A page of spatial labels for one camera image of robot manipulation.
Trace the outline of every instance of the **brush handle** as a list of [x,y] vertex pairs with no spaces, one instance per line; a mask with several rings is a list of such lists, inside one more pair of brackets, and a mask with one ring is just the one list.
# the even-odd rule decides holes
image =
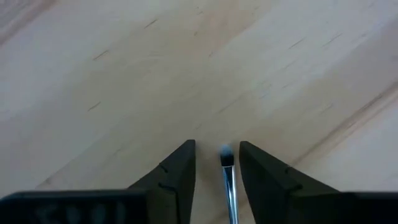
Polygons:
[[235,166],[223,167],[229,223],[238,224],[238,199],[236,198]]

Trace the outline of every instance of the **light wooden table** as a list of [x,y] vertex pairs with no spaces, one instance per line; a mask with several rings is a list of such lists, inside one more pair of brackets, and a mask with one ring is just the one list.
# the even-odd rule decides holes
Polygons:
[[393,0],[55,1],[0,45],[0,193],[127,187],[186,139],[192,223],[226,223],[217,149],[241,140],[339,190],[398,190],[397,15]]

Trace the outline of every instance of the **wood grain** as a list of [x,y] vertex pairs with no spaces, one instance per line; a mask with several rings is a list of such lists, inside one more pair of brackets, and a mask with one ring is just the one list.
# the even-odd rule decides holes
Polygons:
[[339,190],[397,191],[398,86],[380,95],[296,168]]
[[[394,92],[397,16],[393,0],[59,1],[0,49],[0,194],[124,188],[186,139],[198,146],[192,223],[227,218],[223,143],[358,186],[366,176],[347,183],[358,171],[344,168],[365,166],[349,156],[361,151],[339,163],[346,137],[334,136],[354,136],[347,124]],[[366,189],[394,188],[388,138],[388,175]],[[239,174],[238,192],[252,223]]]
[[1,0],[0,45],[48,8],[54,0]]

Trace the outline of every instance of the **brush bristles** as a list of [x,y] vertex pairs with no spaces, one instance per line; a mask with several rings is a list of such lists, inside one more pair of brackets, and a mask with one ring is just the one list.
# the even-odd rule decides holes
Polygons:
[[234,165],[234,152],[231,146],[223,145],[220,150],[220,159],[222,166],[233,166]]

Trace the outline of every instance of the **makeup brush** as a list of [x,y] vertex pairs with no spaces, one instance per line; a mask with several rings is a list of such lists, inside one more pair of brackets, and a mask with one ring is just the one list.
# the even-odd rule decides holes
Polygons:
[[236,179],[234,153],[231,146],[223,145],[220,150],[221,166],[225,183],[226,198],[229,211],[229,223],[238,224],[238,199],[236,198]]

